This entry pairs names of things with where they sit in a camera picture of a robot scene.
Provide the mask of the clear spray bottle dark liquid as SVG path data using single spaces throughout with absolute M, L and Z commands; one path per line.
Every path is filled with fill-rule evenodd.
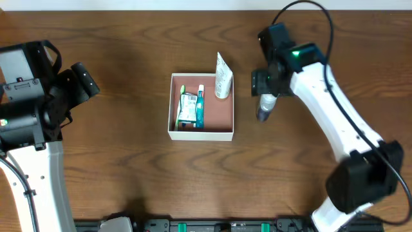
M 258 121 L 265 122 L 272 113 L 277 97 L 272 94 L 262 94 L 259 100 L 256 117 Z

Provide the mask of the white cosmetic tube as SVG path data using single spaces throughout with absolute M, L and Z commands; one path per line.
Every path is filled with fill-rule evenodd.
M 218 52 L 216 61 L 215 96 L 226 99 L 229 96 L 233 72 Z

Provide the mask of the red and teal toothpaste tube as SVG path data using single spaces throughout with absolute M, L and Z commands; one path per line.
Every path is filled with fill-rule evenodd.
M 205 87 L 203 84 L 199 85 L 198 88 L 198 97 L 196 103 L 196 127 L 204 127 L 204 92 Z

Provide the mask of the green and white toothbrush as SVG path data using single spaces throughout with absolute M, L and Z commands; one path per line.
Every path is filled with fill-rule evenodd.
M 180 88 L 180 95 L 178 98 L 178 107 L 176 110 L 176 122 L 174 124 L 174 131 L 178 131 L 178 126 L 179 126 L 179 116 L 180 116 L 180 112 L 181 112 L 181 96 L 185 93 L 185 85 L 181 85 Z

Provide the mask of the white and green sachet packet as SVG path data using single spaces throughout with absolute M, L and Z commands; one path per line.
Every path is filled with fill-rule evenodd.
M 198 97 L 193 94 L 182 94 L 180 96 L 180 112 L 178 120 L 183 123 L 196 122 L 196 104 Z

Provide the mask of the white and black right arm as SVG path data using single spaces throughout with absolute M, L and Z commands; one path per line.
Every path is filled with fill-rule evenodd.
M 261 43 L 267 68 L 252 74 L 258 112 L 270 113 L 278 97 L 294 95 L 325 134 L 338 165 L 326 181 L 327 198 L 311 215 L 316 231 L 338 231 L 406 183 L 400 175 L 404 151 L 385 142 L 351 105 L 314 44 Z

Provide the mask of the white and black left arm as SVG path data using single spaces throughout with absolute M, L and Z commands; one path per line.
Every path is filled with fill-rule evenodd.
M 82 63 L 62 70 L 48 40 L 1 48 L 1 170 L 22 231 L 76 231 L 64 179 L 62 128 L 99 94 Z

